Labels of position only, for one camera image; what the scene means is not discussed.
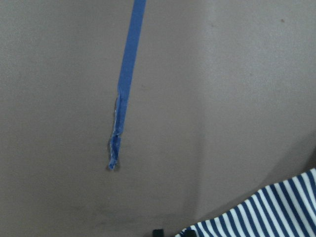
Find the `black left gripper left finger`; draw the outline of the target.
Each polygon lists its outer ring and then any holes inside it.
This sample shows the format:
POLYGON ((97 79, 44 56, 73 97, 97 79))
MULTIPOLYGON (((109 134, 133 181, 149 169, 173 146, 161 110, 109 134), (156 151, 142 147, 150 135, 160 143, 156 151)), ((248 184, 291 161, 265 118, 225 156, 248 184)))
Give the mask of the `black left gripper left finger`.
POLYGON ((154 229, 152 231, 152 237, 164 237, 164 229, 154 229))

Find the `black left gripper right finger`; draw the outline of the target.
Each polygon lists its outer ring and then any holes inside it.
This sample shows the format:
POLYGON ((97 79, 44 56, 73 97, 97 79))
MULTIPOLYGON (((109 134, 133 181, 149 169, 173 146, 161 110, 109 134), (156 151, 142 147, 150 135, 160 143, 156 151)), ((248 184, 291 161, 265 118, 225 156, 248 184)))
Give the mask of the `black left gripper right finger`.
POLYGON ((183 233, 183 237, 195 237, 194 230, 185 230, 183 233))

